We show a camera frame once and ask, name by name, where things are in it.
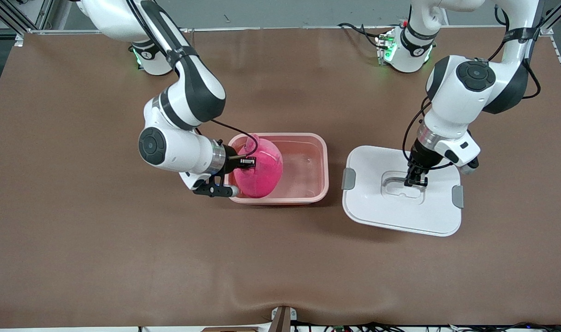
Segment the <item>gray clip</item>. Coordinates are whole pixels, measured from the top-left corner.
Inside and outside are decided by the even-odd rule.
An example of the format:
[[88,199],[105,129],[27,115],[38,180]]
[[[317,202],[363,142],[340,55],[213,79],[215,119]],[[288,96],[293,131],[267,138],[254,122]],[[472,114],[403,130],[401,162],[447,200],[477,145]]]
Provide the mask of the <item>gray clip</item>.
[[465,207],[465,202],[463,199],[463,186],[462,185],[456,185],[455,187],[453,187],[451,189],[452,191],[452,196],[453,196],[453,205],[458,207],[458,208],[464,208]]
[[356,172],[352,168],[344,168],[342,173],[342,190],[354,189],[356,182]]

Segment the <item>brown tabletop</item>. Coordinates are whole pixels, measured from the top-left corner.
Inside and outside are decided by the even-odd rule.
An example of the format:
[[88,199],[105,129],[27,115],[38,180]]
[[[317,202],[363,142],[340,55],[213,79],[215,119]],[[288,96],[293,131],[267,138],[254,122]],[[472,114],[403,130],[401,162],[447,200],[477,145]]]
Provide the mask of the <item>brown tabletop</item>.
[[[471,130],[481,166],[445,238],[350,221],[359,145],[399,148],[435,60],[487,57],[503,31],[448,28],[417,73],[340,30],[197,32],[251,132],[314,132],[330,190],[302,207],[195,196],[139,157],[142,107],[174,82],[105,36],[34,36],[0,81],[0,327],[253,324],[280,304],[322,324],[561,324],[561,66],[541,38],[539,97]],[[235,133],[206,124],[203,134]]]

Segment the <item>brown table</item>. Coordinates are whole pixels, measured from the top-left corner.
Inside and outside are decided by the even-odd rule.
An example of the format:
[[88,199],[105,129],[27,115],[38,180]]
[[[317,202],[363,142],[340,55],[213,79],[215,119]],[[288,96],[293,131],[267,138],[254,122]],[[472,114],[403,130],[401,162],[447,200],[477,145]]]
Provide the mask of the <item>brown table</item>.
[[359,225],[341,206],[348,153],[399,148],[435,60],[487,57],[502,33],[443,29],[414,74],[378,67],[351,31],[195,33],[227,90],[221,120],[326,140],[327,197],[283,208],[195,196],[143,162],[142,107],[175,75],[137,71],[105,36],[28,35],[0,81],[0,327],[250,324],[280,304],[323,324],[561,324],[561,67],[548,38],[533,57],[541,95],[471,126],[481,166],[462,179],[455,235]]

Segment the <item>pink tray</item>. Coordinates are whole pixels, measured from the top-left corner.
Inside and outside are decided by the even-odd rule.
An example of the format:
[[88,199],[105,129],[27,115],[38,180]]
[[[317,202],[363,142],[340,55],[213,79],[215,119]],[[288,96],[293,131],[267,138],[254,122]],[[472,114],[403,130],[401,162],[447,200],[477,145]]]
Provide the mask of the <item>pink tray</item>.
[[[283,158],[283,174],[274,191],[263,198],[249,198],[242,193],[230,198],[234,202],[253,205],[300,205],[318,202],[329,188],[328,147],[319,135],[310,133],[255,133],[274,143]],[[239,151],[245,135],[232,138],[229,146]],[[232,174],[225,183],[236,185]]]

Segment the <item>pink container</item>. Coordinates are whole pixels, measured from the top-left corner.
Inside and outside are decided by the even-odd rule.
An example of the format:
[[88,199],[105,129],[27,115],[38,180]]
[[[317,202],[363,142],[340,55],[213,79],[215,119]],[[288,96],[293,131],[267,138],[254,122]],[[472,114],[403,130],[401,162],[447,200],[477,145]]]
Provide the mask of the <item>pink container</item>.
[[[283,174],[274,191],[263,198],[249,198],[240,193],[234,202],[253,205],[301,205],[318,202],[329,188],[328,147],[316,134],[255,133],[274,143],[283,158]],[[229,146],[236,151],[245,145],[245,135],[232,138]],[[225,183],[236,185],[232,174]]]

